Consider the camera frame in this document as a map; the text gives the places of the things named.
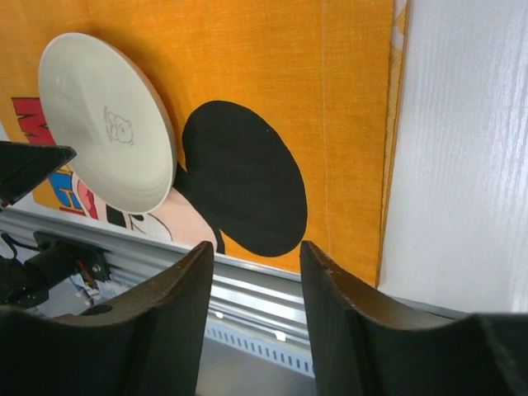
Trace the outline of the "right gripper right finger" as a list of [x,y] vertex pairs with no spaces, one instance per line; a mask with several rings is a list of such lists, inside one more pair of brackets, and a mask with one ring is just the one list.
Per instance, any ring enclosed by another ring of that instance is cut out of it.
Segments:
[[312,242],[302,242],[300,265],[318,394],[470,393],[464,363],[438,333],[448,318],[383,295]]

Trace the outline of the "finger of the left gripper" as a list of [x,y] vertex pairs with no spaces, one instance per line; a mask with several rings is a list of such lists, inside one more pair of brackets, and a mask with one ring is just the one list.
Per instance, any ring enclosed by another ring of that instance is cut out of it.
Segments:
[[14,205],[77,156],[69,146],[1,142],[1,205]]

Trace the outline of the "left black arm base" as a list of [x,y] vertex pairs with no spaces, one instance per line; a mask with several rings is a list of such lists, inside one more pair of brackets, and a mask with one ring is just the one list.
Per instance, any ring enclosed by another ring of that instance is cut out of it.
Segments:
[[35,232],[34,238],[37,245],[32,247],[1,233],[13,253],[11,258],[1,258],[2,304],[34,308],[70,276],[80,275],[89,286],[111,279],[102,248],[42,231]]

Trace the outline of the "cream round plate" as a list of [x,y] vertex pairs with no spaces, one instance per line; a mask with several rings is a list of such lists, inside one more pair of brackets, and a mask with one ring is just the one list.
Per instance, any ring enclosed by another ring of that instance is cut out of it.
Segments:
[[131,214],[156,210],[177,171],[172,122],[153,84],[116,47],[69,32],[50,41],[38,69],[45,121],[70,166],[108,205]]

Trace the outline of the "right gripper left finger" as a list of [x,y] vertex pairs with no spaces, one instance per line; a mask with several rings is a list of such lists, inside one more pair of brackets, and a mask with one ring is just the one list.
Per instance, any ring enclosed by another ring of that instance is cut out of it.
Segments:
[[213,266],[212,245],[201,242],[166,270],[111,299],[110,311],[59,318],[59,338],[88,349],[89,371],[105,394],[192,395]]

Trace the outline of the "orange cartoon mouse towel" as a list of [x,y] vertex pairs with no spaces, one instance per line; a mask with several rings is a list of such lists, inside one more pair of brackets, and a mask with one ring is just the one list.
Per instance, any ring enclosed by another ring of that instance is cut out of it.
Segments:
[[177,145],[172,188],[151,212],[108,205],[70,163],[26,205],[287,271],[306,240],[376,285],[391,36],[405,14],[398,1],[2,2],[3,139],[57,145],[40,57],[77,32],[140,68]]

